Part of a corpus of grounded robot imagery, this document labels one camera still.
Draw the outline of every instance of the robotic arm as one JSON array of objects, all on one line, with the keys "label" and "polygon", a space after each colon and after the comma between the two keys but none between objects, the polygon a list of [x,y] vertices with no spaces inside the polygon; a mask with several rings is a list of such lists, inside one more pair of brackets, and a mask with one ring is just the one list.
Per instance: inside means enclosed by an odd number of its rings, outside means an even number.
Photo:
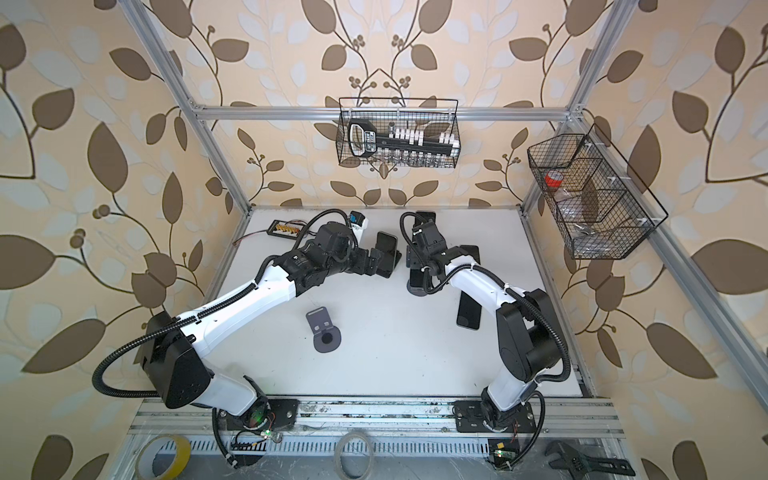
[{"label": "robotic arm", "polygon": [[[342,214],[345,223],[322,225],[315,238],[300,247],[312,223],[331,211]],[[483,390],[482,409],[489,427],[505,429],[511,414],[528,401],[539,382],[563,381],[570,375],[568,351],[559,326],[547,320],[555,318],[551,304],[544,292],[526,293],[509,286],[464,250],[448,248],[432,221],[413,227],[410,237],[403,225],[408,216],[418,217],[410,212],[403,214],[400,228],[416,257],[416,266],[429,273],[424,276],[427,294],[437,293],[450,283],[496,315],[499,353],[506,368]],[[304,227],[291,251],[264,260],[254,280],[175,318],[164,311],[153,316],[147,324],[147,335],[116,350],[96,368],[94,387],[110,396],[159,396],[172,409],[195,402],[226,410],[247,429],[259,428],[270,411],[266,395],[253,380],[232,378],[205,362],[205,357],[246,323],[322,284],[329,275],[373,275],[384,253],[358,247],[367,222],[358,212],[352,212],[349,218],[341,210],[318,215]],[[434,276],[440,280],[437,286],[432,284]],[[533,326],[528,328],[524,318]],[[104,371],[137,346],[141,366],[155,390],[127,391],[107,386],[102,378]],[[541,375],[560,360],[561,374]]]}]

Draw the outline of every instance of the black mounting plate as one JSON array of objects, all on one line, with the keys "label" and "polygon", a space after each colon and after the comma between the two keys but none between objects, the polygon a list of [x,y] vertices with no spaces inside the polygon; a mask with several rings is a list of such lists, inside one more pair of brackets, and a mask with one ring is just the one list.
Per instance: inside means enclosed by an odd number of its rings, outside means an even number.
[{"label": "black mounting plate", "polygon": [[[518,433],[533,433],[536,430],[536,424],[533,418],[529,419],[528,414],[533,416],[531,403],[524,405],[519,412],[514,414],[514,419],[518,423]],[[453,415],[456,419],[456,430],[460,433],[496,433],[487,428],[483,423],[482,410],[479,400],[457,400],[453,402]]]},{"label": "black mounting plate", "polygon": [[[296,423],[299,401],[296,399],[270,399],[270,411],[275,414],[272,430]],[[242,430],[243,426],[237,417],[227,413],[227,430]]]}]

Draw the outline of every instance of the black wire basket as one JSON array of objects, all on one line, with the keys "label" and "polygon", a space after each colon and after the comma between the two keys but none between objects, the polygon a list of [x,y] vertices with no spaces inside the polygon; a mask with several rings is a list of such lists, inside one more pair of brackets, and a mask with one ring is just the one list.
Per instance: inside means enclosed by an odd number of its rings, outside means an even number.
[{"label": "black wire basket", "polygon": [[[628,162],[630,173],[617,173],[601,153],[604,135],[594,129],[532,145],[528,162],[571,257],[621,260],[669,213]],[[632,190],[648,193],[663,213],[649,211]]]},{"label": "black wire basket", "polygon": [[457,109],[458,100],[444,98],[340,98],[339,164],[455,168]]}]

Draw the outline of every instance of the brown leaf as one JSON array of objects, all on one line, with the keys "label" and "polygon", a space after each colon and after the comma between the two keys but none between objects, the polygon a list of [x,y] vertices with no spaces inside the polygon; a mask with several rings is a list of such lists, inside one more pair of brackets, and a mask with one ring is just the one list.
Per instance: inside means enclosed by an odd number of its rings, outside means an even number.
[{"label": "brown leaf", "polygon": [[290,200],[286,200],[280,204],[281,207],[303,207],[303,204],[301,202],[300,198],[291,198]]},{"label": "brown leaf", "polygon": [[27,56],[24,37],[13,24],[0,28],[0,68],[11,70],[22,64]]},{"label": "brown leaf", "polygon": [[666,323],[652,323],[645,333],[656,354],[673,369],[695,379],[717,377],[704,355],[671,326]]},{"label": "brown leaf", "polygon": [[658,6],[659,6],[659,0],[640,0],[640,2],[637,4],[637,7],[646,13],[651,13],[655,11],[656,8],[658,8]]},{"label": "brown leaf", "polygon": [[353,187],[350,184],[346,184],[344,182],[338,182],[335,180],[331,180],[331,188],[333,191],[338,193],[339,195],[342,195],[344,197],[356,197],[357,196],[357,190],[355,190],[355,187]]},{"label": "brown leaf", "polygon": [[344,168],[357,168],[360,166],[360,159],[358,157],[347,157],[339,165]]},{"label": "brown leaf", "polygon": [[597,290],[605,280],[611,278],[613,268],[613,260],[592,260],[587,267],[587,285],[592,290]]},{"label": "brown leaf", "polygon": [[221,195],[221,192],[223,191],[223,185],[221,184],[219,177],[211,177],[207,182],[205,182],[205,187],[208,189],[210,194],[214,195],[215,197]]},{"label": "brown leaf", "polygon": [[149,0],[149,5],[171,33],[182,38],[191,35],[192,16],[183,0]]},{"label": "brown leaf", "polygon": [[587,48],[584,50],[584,53],[581,54],[581,60],[578,62],[578,74],[581,75],[581,73],[584,71],[584,67],[587,66],[587,62],[589,61],[589,56],[592,55],[592,49]]},{"label": "brown leaf", "polygon": [[411,61],[422,70],[437,70],[437,58],[432,49],[426,45],[413,45],[411,47]]},{"label": "brown leaf", "polygon": [[74,474],[72,480],[96,480],[104,468],[104,464],[107,463],[107,457],[109,457],[108,453],[102,453],[89,461]]},{"label": "brown leaf", "polygon": [[605,329],[601,328],[598,330],[598,343],[600,343],[600,349],[603,350],[605,358],[615,366],[623,368],[621,366],[621,357],[618,350],[616,350],[616,344]]},{"label": "brown leaf", "polygon": [[768,251],[742,240],[715,240],[693,260],[720,293],[744,295],[768,289]]},{"label": "brown leaf", "polygon": [[467,205],[469,206],[469,208],[488,208],[491,206],[490,203],[479,198],[470,198]]},{"label": "brown leaf", "polygon": [[240,142],[249,149],[256,150],[256,142],[253,141],[253,138],[251,138],[242,128],[237,129],[237,138],[239,138]]},{"label": "brown leaf", "polygon": [[168,223],[176,223],[181,217],[181,209],[184,207],[184,195],[181,193],[181,184],[176,174],[171,172],[163,189],[163,215]]},{"label": "brown leaf", "polygon": [[174,130],[176,131],[176,139],[179,140],[181,150],[187,151],[187,124],[184,123],[182,117],[174,118]]},{"label": "brown leaf", "polygon": [[565,29],[574,37],[583,34],[600,18],[605,4],[606,0],[571,0],[565,13]]},{"label": "brown leaf", "polygon": [[495,192],[502,189],[502,183],[496,180],[480,182],[479,184],[475,184],[475,186],[480,190],[485,190],[486,192]]},{"label": "brown leaf", "polygon": [[179,54],[176,53],[175,50],[169,50],[168,54],[170,55],[170,59],[174,61],[174,65],[176,65],[176,70],[179,72],[179,75],[184,75],[184,67],[181,66]]},{"label": "brown leaf", "polygon": [[680,128],[695,134],[707,126],[710,109],[704,100],[676,91],[672,94],[672,112]]},{"label": "brown leaf", "polygon": [[536,37],[517,38],[509,42],[509,49],[518,60],[540,60],[547,54],[547,42]]},{"label": "brown leaf", "polygon": [[147,122],[147,145],[154,145],[165,133],[165,114],[154,114]]},{"label": "brown leaf", "polygon": [[402,190],[395,190],[390,188],[389,189],[389,199],[395,204],[395,205],[405,205],[408,201],[408,196],[406,195],[406,192]]},{"label": "brown leaf", "polygon": [[285,162],[283,162],[282,160],[273,160],[268,164],[266,164],[266,171],[277,172],[279,170],[282,170],[284,165],[285,165]]},{"label": "brown leaf", "polygon": [[643,193],[656,180],[661,168],[661,146],[654,129],[647,125],[629,156],[627,175]]},{"label": "brown leaf", "polygon": [[707,480],[707,469],[693,440],[683,440],[675,446],[672,466],[680,480]]},{"label": "brown leaf", "polygon": [[518,100],[513,101],[510,104],[506,104],[505,108],[533,108],[533,102],[530,100]]},{"label": "brown leaf", "polygon": [[97,319],[71,324],[40,347],[22,372],[51,373],[74,365],[98,345],[106,329],[107,326]]},{"label": "brown leaf", "polygon": [[53,91],[41,95],[32,104],[32,117],[46,130],[56,130],[67,123],[74,110],[74,90]]},{"label": "brown leaf", "polygon": [[132,273],[131,288],[136,300],[147,308],[157,308],[165,301],[165,287],[146,273]]},{"label": "brown leaf", "polygon": [[437,108],[437,97],[435,95],[427,98],[419,104],[421,108]]},{"label": "brown leaf", "polygon": [[141,54],[130,48],[116,48],[109,52],[112,61],[127,76],[134,80],[149,80],[151,70]]},{"label": "brown leaf", "polygon": [[658,468],[651,460],[641,458],[640,461],[643,463],[645,475],[647,475],[648,480],[670,480],[670,478],[667,477],[667,474],[664,473],[664,470]]},{"label": "brown leaf", "polygon": [[336,141],[336,135],[340,134],[339,128],[334,124],[315,124],[315,129],[330,141]]},{"label": "brown leaf", "polygon": [[518,132],[517,135],[515,135],[515,138],[512,138],[511,147],[512,150],[515,148],[520,147],[520,145],[523,145],[523,143],[528,139],[528,129],[523,128]]},{"label": "brown leaf", "polygon": [[482,164],[483,164],[483,167],[494,172],[501,171],[502,169],[502,164],[500,164],[496,160],[483,160]]},{"label": "brown leaf", "polygon": [[594,132],[606,147],[611,146],[611,124],[599,115],[594,118]]},{"label": "brown leaf", "polygon": [[304,16],[315,30],[329,34],[336,30],[336,13],[324,0],[301,0]]},{"label": "brown leaf", "polygon": [[88,141],[88,166],[96,180],[113,194],[128,179],[128,162],[123,149],[104,122],[94,129]]},{"label": "brown leaf", "polygon": [[607,78],[610,83],[627,80],[637,70],[643,54],[635,50],[622,51],[608,68]]},{"label": "brown leaf", "polygon": [[48,435],[35,458],[31,480],[59,480],[72,463],[72,444],[62,435]]},{"label": "brown leaf", "polygon": [[424,33],[435,33],[448,20],[452,0],[428,0],[419,11],[419,27]]},{"label": "brown leaf", "polygon": [[45,275],[56,256],[27,237],[0,235],[0,290],[29,285]]},{"label": "brown leaf", "polygon": [[622,276],[611,276],[594,292],[594,301],[601,310],[606,312],[616,310],[621,305],[625,287]]},{"label": "brown leaf", "polygon": [[227,194],[224,195],[224,208],[227,209],[227,215],[232,213],[233,206],[234,206],[234,199],[232,198],[232,194],[227,192]]},{"label": "brown leaf", "polygon": [[440,134],[451,127],[451,124],[445,121],[433,121],[424,127],[424,137],[439,137]]},{"label": "brown leaf", "polygon": [[416,185],[415,187],[413,187],[413,196],[426,197],[427,195],[437,190],[437,186],[439,183],[440,182],[437,180],[428,180],[426,182],[422,182]]},{"label": "brown leaf", "polygon": [[187,260],[187,268],[193,272],[200,266],[200,261],[203,259],[203,241],[198,240],[192,248],[189,260]]},{"label": "brown leaf", "polygon": [[331,45],[326,48],[320,68],[327,71],[336,71],[346,63],[346,48],[344,45]]},{"label": "brown leaf", "polygon": [[147,253],[144,255],[149,273],[163,286],[176,283],[176,263],[165,253]]},{"label": "brown leaf", "polygon": [[592,225],[598,221],[600,213],[600,199],[598,190],[594,187],[594,182],[590,178],[581,190],[581,216],[587,224]]},{"label": "brown leaf", "polygon": [[284,192],[293,188],[293,184],[287,182],[269,182],[266,187],[273,192]]},{"label": "brown leaf", "polygon": [[94,7],[99,10],[109,10],[118,4],[118,0],[94,0]]},{"label": "brown leaf", "polygon": [[368,190],[362,196],[362,202],[365,205],[375,205],[376,202],[382,197],[382,189],[376,188],[374,190]]},{"label": "brown leaf", "polygon": [[210,50],[221,61],[235,62],[248,54],[248,42],[236,38],[222,38],[210,46]]},{"label": "brown leaf", "polygon": [[576,270],[578,270],[576,260],[571,257],[571,253],[568,252],[568,248],[565,246],[563,246],[563,260],[565,260],[565,267],[568,268],[568,271],[571,272],[571,274],[576,273]]},{"label": "brown leaf", "polygon": [[715,63],[726,73],[732,74],[744,60],[744,39],[732,27],[725,27],[715,45]]}]

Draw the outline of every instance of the wire basket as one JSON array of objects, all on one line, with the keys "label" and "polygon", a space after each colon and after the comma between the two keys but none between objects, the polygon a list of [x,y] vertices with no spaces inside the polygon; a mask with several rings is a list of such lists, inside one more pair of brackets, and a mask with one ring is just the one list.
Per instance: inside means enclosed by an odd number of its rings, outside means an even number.
[{"label": "wire basket", "polygon": [[339,164],[455,168],[457,109],[458,100],[444,98],[340,98]]},{"label": "wire basket", "polygon": [[[621,260],[669,214],[639,175],[616,172],[593,130],[532,145],[528,162],[571,257]],[[634,171],[628,162],[627,168]],[[661,216],[647,211],[632,194],[633,181],[642,184],[636,190],[653,197],[664,212]]]}]

